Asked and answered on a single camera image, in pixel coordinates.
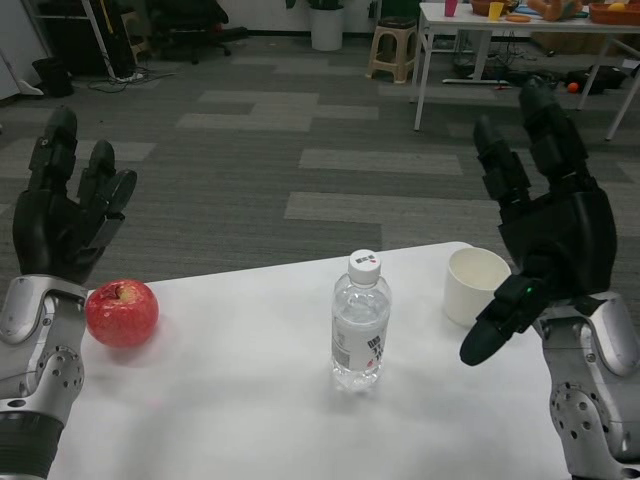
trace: bottle cap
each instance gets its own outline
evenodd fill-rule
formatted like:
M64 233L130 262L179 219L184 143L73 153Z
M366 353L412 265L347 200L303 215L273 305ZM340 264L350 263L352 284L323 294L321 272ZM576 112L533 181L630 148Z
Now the bottle cap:
M373 285L380 278L382 261L371 250L358 250L349 257L349 277L358 285Z

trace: plastic water bottle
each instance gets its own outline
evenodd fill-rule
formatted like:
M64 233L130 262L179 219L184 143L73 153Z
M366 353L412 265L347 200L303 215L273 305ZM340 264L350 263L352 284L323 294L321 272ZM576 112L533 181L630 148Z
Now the plastic water bottle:
M358 250L333 292L333 375L350 391L364 390L380 377L391 313L391 290L381 268L378 255Z

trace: white desk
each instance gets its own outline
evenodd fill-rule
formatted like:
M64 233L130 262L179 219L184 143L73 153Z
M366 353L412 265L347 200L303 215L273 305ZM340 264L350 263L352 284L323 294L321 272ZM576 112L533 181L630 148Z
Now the white desk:
M151 343L85 335L84 389L50 479L568 480L534 331L467 367L448 321L463 243L383 252L393 289L385 371L352 396L329 372L330 308L346 258L151 284Z
M602 47L598 60L594 65L594 71L590 77L590 81L587 83L586 88L582 93L582 98L578 106L578 110L582 110L585 105L589 89L595 78L602 61L605 58L605 53L609 49L612 42L621 46L632 55L640 57L640 52L628 47L627 45L614 40L613 35L621 33L638 33L638 27L629 25L602 25L593 23L589 18L576 18L572 20L566 20L563 22L547 22L541 18L532 17L529 23L514 23L507 22L501 19L497 22L489 21L488 17L482 17L475 15L471 10L471 5L460 4L456 9L456 15L454 17L444 16L444 4L442 3L421 3L420 4L420 24L418 26L419 35L421 41L421 48L425 50L424 68L422 71L422 79L420 82L420 96L418 99L418 109L416 111L416 119L414 124L414 130L420 130L420 123L422 121L422 110L424 107L424 98L427 86L427 79L429 77L429 64L431 62L431 54L433 53L433 40L435 36L442 30L457 28L458 30L481 30L483 32L480 46L476 54L476 65L473 72L473 78L469 80L458 80L457 83L485 83L482 81L482 72L484 71L485 62L487 59L487 53L489 52L489 45L491 44L491 33L495 30L504 31L516 31L516 32L571 32L571 33L605 33L607 34L607 40ZM418 82L418 66L420 61L421 48L416 49L416 67L413 70L413 91L416 91ZM622 120L633 96L640 87L640 75L636 76L633 85L625 99L622 108L618 112L616 119L611 125L606 139L611 140L615 131Z

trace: white paper cup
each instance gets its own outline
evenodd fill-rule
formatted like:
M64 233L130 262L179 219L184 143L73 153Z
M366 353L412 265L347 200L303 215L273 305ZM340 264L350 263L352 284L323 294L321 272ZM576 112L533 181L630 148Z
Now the white paper cup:
M507 262L484 248L463 248L449 259L444 286L444 312L465 328L493 300L496 289L511 274Z

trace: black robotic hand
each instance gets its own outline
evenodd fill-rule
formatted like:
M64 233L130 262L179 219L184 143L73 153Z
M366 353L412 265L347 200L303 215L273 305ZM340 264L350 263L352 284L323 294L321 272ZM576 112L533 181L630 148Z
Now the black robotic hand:
M99 141L82 173L79 204L67 198L75 166L77 121L68 108L51 116L34 146L28 189L16 204L13 242L23 275L42 274L78 284L89 277L124 221L122 209L136 173L116 172L113 148Z
M606 193L590 175L584 144L553 93L532 77L520 93L524 127L549 192L531 200L518 155L487 117L474 141L489 196L500 204L500 234L520 273L496 290L462 344L468 365L482 363L515 332L523 333L549 303L609 288L616 229Z

